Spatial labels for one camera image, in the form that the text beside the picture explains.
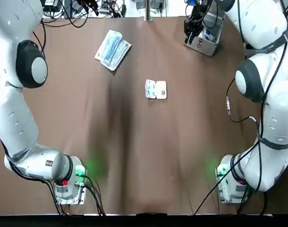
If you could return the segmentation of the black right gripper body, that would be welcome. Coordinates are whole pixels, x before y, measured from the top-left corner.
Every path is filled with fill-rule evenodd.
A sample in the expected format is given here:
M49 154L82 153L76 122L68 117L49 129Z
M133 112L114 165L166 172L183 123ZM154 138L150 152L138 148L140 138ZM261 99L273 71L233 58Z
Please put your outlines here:
M193 23L201 22L211 7L213 0L196 0L192 8L191 21Z

